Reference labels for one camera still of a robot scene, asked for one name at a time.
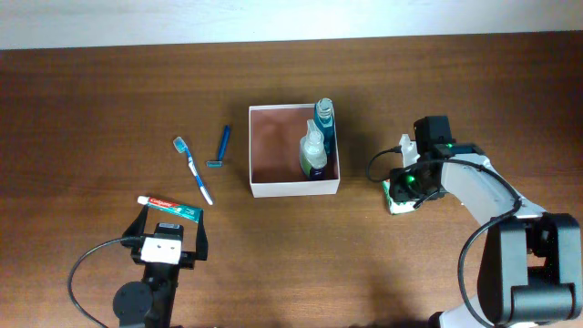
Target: brown table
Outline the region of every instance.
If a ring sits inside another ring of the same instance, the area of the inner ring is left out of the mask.
[[[334,196],[254,199],[250,105],[336,106]],[[455,268],[477,224],[449,196],[389,216],[367,160],[447,114],[518,190],[583,217],[583,34],[423,36],[0,53],[0,326],[91,327],[66,295],[78,256],[119,237],[138,195],[205,209],[210,255],[180,274],[173,322],[190,327],[346,327],[425,320],[461,302]],[[223,169],[207,169],[225,124]],[[208,206],[171,140],[190,142]],[[376,173],[400,166],[396,155]],[[158,221],[196,225],[151,211]],[[483,240],[470,252],[476,287]],[[77,272],[79,301],[106,324],[139,280],[128,250]],[[576,327],[560,323],[556,327]]]

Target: mouthwash bottle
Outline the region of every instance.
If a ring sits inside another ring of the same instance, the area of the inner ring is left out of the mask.
[[[326,155],[334,152],[334,107],[329,98],[321,99],[314,107],[313,120],[324,135],[324,149]]]
[[[300,140],[300,165],[310,180],[324,179],[324,168],[328,163],[324,151],[324,135],[313,119],[308,119],[308,133]]]

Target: toothbrush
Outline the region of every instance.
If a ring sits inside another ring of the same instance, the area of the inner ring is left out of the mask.
[[[190,171],[192,172],[194,178],[196,178],[197,182],[199,183],[200,192],[202,193],[202,196],[204,196],[204,199],[207,200],[208,204],[212,205],[212,199],[210,198],[209,191],[207,190],[207,187],[204,186],[204,183],[202,183],[199,173],[197,172],[197,169],[194,167],[194,160],[192,160],[192,155],[190,155],[189,147],[186,145],[186,142],[184,142],[184,140],[182,140],[181,137],[177,137],[174,139],[173,143],[174,147],[176,147],[176,150],[180,154],[186,151],[186,156],[189,159]]]

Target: open box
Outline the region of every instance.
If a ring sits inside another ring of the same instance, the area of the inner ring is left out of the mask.
[[[308,180],[300,167],[300,139],[315,104],[249,107],[249,183],[253,197],[335,194],[340,185],[338,135],[325,178]]]

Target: white box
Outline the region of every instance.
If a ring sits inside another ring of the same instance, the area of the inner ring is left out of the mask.
[[[309,181],[300,167],[300,139],[315,104],[249,107],[249,183],[253,197],[335,194],[340,185],[338,134],[326,178]]]

